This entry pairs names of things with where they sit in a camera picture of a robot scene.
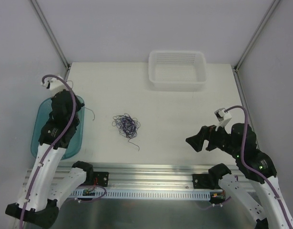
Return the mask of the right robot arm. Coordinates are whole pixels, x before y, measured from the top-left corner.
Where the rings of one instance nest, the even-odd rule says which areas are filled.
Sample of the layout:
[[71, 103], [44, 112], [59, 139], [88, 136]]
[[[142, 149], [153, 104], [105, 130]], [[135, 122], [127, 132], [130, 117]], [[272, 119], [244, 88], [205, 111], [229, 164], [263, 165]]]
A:
[[257, 148], [256, 134], [251, 127], [236, 123], [231, 133], [227, 133], [223, 127], [203, 126], [196, 135], [186, 138], [196, 152], [202, 150], [205, 141], [208, 142], [207, 151], [219, 149], [235, 159], [260, 202], [238, 185], [231, 170], [223, 163], [211, 167], [205, 175], [193, 175], [193, 186], [223, 189], [242, 207], [256, 229], [293, 229], [293, 218], [281, 193], [273, 161]]

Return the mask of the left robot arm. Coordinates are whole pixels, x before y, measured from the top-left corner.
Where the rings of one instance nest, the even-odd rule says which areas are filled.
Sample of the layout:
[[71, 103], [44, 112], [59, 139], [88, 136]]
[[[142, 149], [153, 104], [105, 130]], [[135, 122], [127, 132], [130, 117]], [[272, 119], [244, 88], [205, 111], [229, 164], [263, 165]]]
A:
[[80, 123], [78, 112], [83, 106], [67, 90], [62, 90], [51, 98], [52, 110], [41, 129], [32, 174], [22, 196], [6, 207], [6, 215], [48, 229], [55, 223], [62, 204], [70, 194], [80, 185], [93, 184], [93, 166], [77, 161], [69, 174], [55, 188], [51, 188], [58, 164]]

